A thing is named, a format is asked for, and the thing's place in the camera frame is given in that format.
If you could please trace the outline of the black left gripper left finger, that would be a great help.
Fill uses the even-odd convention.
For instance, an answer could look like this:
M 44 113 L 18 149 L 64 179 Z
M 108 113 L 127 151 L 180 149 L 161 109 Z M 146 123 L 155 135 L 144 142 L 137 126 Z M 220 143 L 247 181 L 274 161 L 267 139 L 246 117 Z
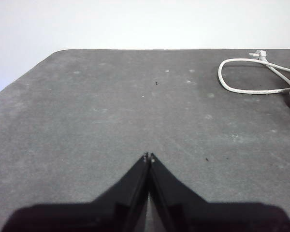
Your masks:
M 4 232 L 132 232 L 145 217 L 148 153 L 107 191 L 87 203 L 36 204 L 16 210 Z

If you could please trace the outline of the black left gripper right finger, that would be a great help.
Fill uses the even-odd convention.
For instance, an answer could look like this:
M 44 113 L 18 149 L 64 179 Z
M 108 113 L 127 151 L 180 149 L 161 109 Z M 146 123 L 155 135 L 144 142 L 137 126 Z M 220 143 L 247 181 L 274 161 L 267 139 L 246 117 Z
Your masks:
M 150 154 L 149 191 L 168 232 L 290 232 L 290 218 L 263 203 L 210 203 Z

